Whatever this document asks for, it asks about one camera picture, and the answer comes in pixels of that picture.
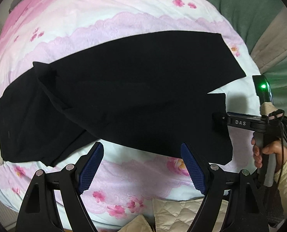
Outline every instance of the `bed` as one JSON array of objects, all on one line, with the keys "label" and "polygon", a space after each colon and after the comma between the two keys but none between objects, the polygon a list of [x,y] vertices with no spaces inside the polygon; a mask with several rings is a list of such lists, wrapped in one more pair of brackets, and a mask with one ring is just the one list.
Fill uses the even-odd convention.
[{"label": "bed", "polygon": [[[259,75],[259,69],[244,40],[206,0],[23,0],[14,7],[0,36],[0,97],[33,61],[51,63],[114,39],[169,30],[220,33],[246,77],[211,93],[226,94],[227,111],[259,115],[251,77]],[[173,40],[173,44],[183,43]],[[229,133],[233,159],[220,166],[231,172],[253,172],[252,132],[229,128]],[[202,196],[181,159],[100,141],[104,159],[90,189],[82,195],[99,231],[117,231],[139,213],[152,222],[154,197],[189,200]],[[18,212],[36,170],[59,171],[75,163],[92,145],[79,149],[55,168],[37,161],[4,162],[0,166],[0,200]],[[71,229],[59,192],[56,200],[63,227]]]}]

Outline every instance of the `black garment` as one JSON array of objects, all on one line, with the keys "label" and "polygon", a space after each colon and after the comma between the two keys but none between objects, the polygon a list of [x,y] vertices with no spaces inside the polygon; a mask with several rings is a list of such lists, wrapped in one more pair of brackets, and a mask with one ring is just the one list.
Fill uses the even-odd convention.
[{"label": "black garment", "polygon": [[3,160],[40,160],[55,166],[96,138],[58,112],[40,88],[34,68],[0,98],[0,148]]},{"label": "black garment", "polygon": [[136,35],[34,68],[56,109],[98,138],[173,157],[189,141],[209,162],[232,159],[212,125],[225,96],[206,94],[245,73],[219,34]]}]

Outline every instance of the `person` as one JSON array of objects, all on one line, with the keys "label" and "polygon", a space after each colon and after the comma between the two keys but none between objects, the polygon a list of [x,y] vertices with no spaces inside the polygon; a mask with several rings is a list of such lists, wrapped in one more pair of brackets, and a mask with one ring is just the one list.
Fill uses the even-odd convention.
[{"label": "person", "polygon": [[[266,147],[264,147],[262,150],[259,149],[258,146],[255,145],[254,138],[251,141],[251,144],[253,145],[253,158],[254,163],[257,168],[261,168],[263,166],[262,164],[262,154],[276,154],[277,159],[277,165],[275,170],[274,179],[276,182],[278,182],[281,167],[282,167],[282,146],[281,141],[276,140]],[[281,197],[281,203],[284,211],[284,217],[287,218],[287,147],[284,145],[284,160],[283,160],[283,169],[282,174],[278,186],[278,190],[280,192]]]}]

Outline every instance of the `human hand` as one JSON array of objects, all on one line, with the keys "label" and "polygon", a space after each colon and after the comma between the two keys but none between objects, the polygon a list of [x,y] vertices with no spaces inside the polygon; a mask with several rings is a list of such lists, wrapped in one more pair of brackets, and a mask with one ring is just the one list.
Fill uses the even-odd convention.
[{"label": "human hand", "polygon": [[[276,170],[275,172],[278,172],[281,169],[282,165],[282,146],[281,146],[281,141],[276,140],[266,147],[264,147],[262,150],[259,149],[257,145],[255,145],[255,139],[252,138],[251,144],[253,145],[253,158],[254,158],[254,164],[257,168],[261,168],[263,166],[262,164],[262,154],[276,154],[276,160],[277,160],[277,165],[276,165]],[[287,161],[287,147],[284,147],[284,160],[283,164]]]}]

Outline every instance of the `blue gripper pad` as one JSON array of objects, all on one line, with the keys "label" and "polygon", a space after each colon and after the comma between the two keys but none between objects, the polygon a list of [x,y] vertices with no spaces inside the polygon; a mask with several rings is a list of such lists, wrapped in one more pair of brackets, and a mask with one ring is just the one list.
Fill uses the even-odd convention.
[{"label": "blue gripper pad", "polygon": [[97,148],[92,153],[90,159],[82,167],[81,173],[79,174],[78,191],[80,194],[82,194],[85,190],[89,189],[92,183],[92,180],[96,174],[96,171],[104,157],[103,144],[100,142],[97,142],[95,145],[97,145]]},{"label": "blue gripper pad", "polygon": [[189,172],[194,187],[202,194],[205,194],[207,189],[205,174],[201,170],[200,166],[198,165],[197,161],[189,150],[189,147],[185,143],[181,145],[181,157]]}]

